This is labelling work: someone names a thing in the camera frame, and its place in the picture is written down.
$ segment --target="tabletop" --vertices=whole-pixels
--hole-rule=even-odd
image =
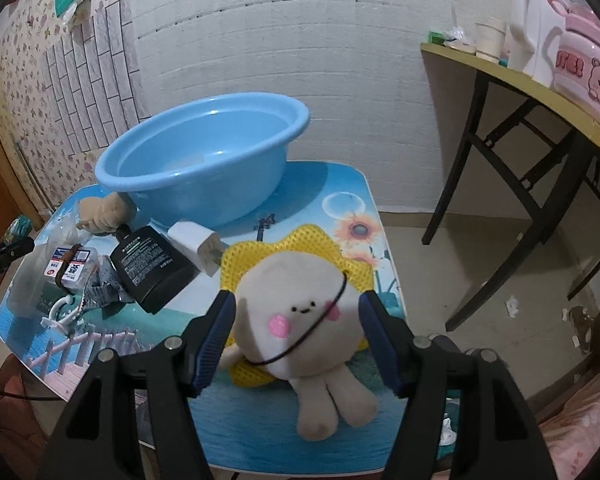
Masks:
[[[422,43],[420,50],[470,66],[517,88],[559,115],[600,148],[600,124],[579,106],[546,86],[537,83],[525,73],[511,70],[446,46]]]
[[[58,219],[76,201],[105,193],[99,186],[78,190],[54,214],[36,243],[46,242]],[[255,240],[258,234],[265,242],[273,242],[307,223],[317,224],[330,234],[345,256],[372,264],[375,288],[385,307],[390,314],[405,317],[400,285],[376,206],[364,176],[350,166],[290,162],[280,185],[262,206],[218,232],[229,245]],[[94,237],[86,245],[96,247],[99,253],[110,253],[116,243],[114,237],[107,236]],[[18,279],[16,273],[10,290]],[[192,317],[204,314],[218,290],[219,272],[212,277],[197,276],[154,316],[137,304],[128,304],[118,312],[89,311],[79,321],[71,340],[40,326],[42,311],[48,311],[54,298],[61,296],[58,290],[55,296],[43,294],[27,317],[13,305],[12,310],[20,311],[19,316],[8,308],[8,291],[0,305],[0,337],[37,377],[68,399],[86,370],[86,365],[78,366],[75,360],[87,334],[99,338],[98,344],[126,351],[150,348],[171,334],[181,333]],[[405,401],[384,387],[368,350],[358,352],[349,366],[378,397],[378,416],[364,428],[341,423],[334,436],[321,442],[306,442],[296,433],[298,401],[286,382],[239,388],[226,372],[216,373],[211,386],[190,402],[208,462],[232,470],[286,476],[355,474],[383,468]],[[136,404],[140,440],[151,445],[148,408],[142,392],[137,394]]]

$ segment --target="blue plastic basin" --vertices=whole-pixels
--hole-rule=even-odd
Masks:
[[[291,97],[228,94],[162,112],[116,139],[96,164],[97,181],[127,192],[168,228],[187,219],[213,228],[264,202],[280,183],[286,147],[309,123]]]

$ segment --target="small box with label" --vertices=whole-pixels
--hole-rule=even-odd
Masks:
[[[56,282],[56,274],[62,266],[62,257],[71,250],[70,247],[58,247],[53,256],[46,264],[45,276],[52,282]],[[62,284],[69,290],[80,291],[84,289],[91,271],[98,265],[98,251],[92,247],[82,247],[69,262],[64,275]]]

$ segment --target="silver screw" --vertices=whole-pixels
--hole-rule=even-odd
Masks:
[[[428,337],[424,337],[423,335],[417,335],[413,338],[413,345],[416,348],[424,350],[425,348],[429,348],[431,346],[431,341]]]
[[[485,348],[480,350],[480,357],[483,358],[488,363],[494,363],[498,360],[498,354],[490,348]]]
[[[164,345],[169,350],[175,350],[176,348],[180,348],[182,346],[182,338],[177,335],[172,335],[164,340]]]
[[[113,359],[114,352],[111,348],[105,348],[98,354],[98,360],[106,363],[107,361],[111,361]]]

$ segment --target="white plush toy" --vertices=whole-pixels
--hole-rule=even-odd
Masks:
[[[257,363],[287,350],[330,306],[344,282],[331,262],[299,251],[277,252],[248,270],[235,290],[235,344],[221,368],[243,357]],[[288,355],[264,365],[298,394],[297,430],[306,440],[323,440],[338,427],[338,413],[353,427],[364,426],[378,401],[347,368],[363,338],[358,319],[360,294],[347,283],[327,317]]]

